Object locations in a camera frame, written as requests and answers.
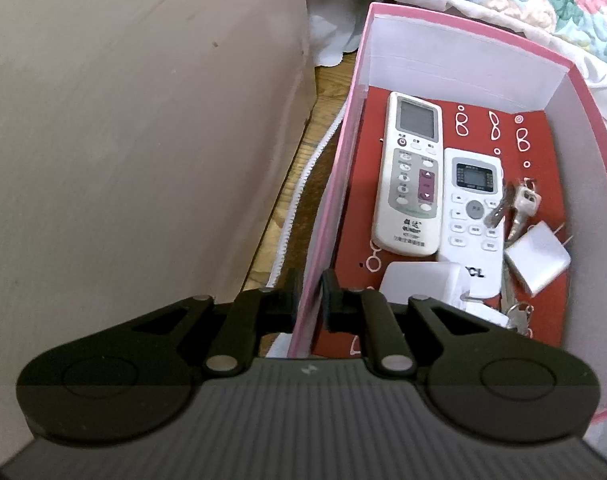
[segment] beige cabinet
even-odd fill
[[[305,0],[0,0],[0,462],[36,354],[234,297],[314,101]]]

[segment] brown mat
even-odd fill
[[[305,186],[303,187],[299,205],[297,206],[297,212],[295,213],[295,221],[293,221],[293,227],[290,233],[290,239],[288,240],[284,265],[279,280],[277,281],[277,286],[282,286],[284,284],[288,269],[295,268],[304,272],[314,219],[317,216],[317,209],[319,208],[319,202],[321,202],[323,190],[326,188],[328,178],[330,177],[340,131],[341,124],[337,128],[337,132],[321,152],[321,155],[317,159],[317,162],[312,168],[311,174],[308,176],[308,180],[306,180]],[[276,337],[277,334],[269,334],[261,338],[260,356],[266,355]]]

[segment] remote control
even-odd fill
[[[388,97],[373,242],[407,256],[439,249],[442,218],[441,108],[409,95]]]
[[[501,160],[447,148],[443,165],[443,224],[437,260],[468,269],[472,298],[493,298],[501,290],[504,220],[496,229],[486,227],[483,220],[503,197]]]

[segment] key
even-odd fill
[[[535,308],[531,304],[524,303],[523,301],[515,304],[507,311],[507,328],[517,330],[517,333],[520,335],[532,337],[533,331],[528,325],[534,311]]]
[[[507,312],[517,304],[517,295],[515,294],[515,285],[510,275],[507,263],[503,262],[501,269],[501,314],[507,314]]]
[[[508,182],[504,185],[503,197],[501,198],[499,205],[494,208],[483,221],[486,224],[486,227],[490,229],[496,229],[497,226],[500,224],[501,219],[506,216],[506,213],[508,211],[510,211],[514,199],[515,186],[513,186],[511,182]]]
[[[508,245],[514,243],[521,236],[528,219],[536,215],[541,204],[541,196],[534,189],[528,187],[529,182],[525,182],[519,186],[515,192],[514,208],[517,211],[506,239],[506,244]]]

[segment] remote control screen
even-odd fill
[[[434,139],[435,113],[430,108],[399,100],[399,129],[427,139]]]
[[[492,170],[470,164],[457,164],[457,186],[494,192]]]

